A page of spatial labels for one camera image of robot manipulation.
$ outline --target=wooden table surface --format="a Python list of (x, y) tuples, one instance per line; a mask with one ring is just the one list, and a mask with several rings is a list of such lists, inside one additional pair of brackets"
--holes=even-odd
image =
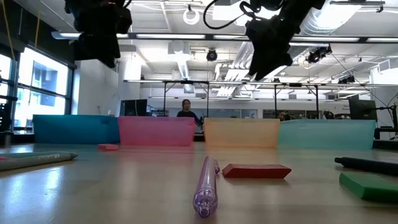
[[(4, 152), (71, 151), (75, 161), (0, 172), (0, 223), (398, 223), (398, 206), (365, 202), (341, 186), (335, 157), (398, 162), (389, 151), (26, 145)], [(192, 198), (207, 154), (229, 163), (282, 164), (285, 180), (217, 179), (219, 204), (199, 218)]]

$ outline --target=purple plastic tube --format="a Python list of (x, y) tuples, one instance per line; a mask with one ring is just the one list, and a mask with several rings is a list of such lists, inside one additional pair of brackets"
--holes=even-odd
[(218, 206), (216, 171), (220, 171), (218, 163), (206, 156), (201, 168), (197, 190), (193, 196), (193, 208), (202, 218), (216, 212)]

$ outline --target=green foam block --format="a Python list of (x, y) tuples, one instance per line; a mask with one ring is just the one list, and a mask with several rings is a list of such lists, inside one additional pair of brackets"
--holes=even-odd
[(375, 174), (344, 172), (340, 183), (363, 200), (398, 202), (398, 184)]

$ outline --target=plastic bin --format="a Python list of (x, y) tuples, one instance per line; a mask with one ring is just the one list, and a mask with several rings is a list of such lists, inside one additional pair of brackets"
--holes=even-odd
[(120, 140), (125, 146), (190, 146), (195, 128), (193, 118), (119, 117)]
[(113, 144), (119, 142), (118, 119), (95, 115), (33, 115), (36, 143)]
[(373, 120), (300, 119), (280, 125), (278, 148), (371, 149)]
[(279, 119), (206, 118), (205, 141), (211, 147), (276, 148)]

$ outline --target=red block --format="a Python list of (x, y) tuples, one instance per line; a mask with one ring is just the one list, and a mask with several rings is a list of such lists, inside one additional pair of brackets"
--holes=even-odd
[(114, 144), (99, 144), (98, 149), (105, 151), (112, 151), (112, 150), (118, 150), (119, 146)]
[(283, 179), (292, 169), (278, 164), (272, 165), (249, 165), (228, 164), (223, 169), (226, 178), (272, 178)]

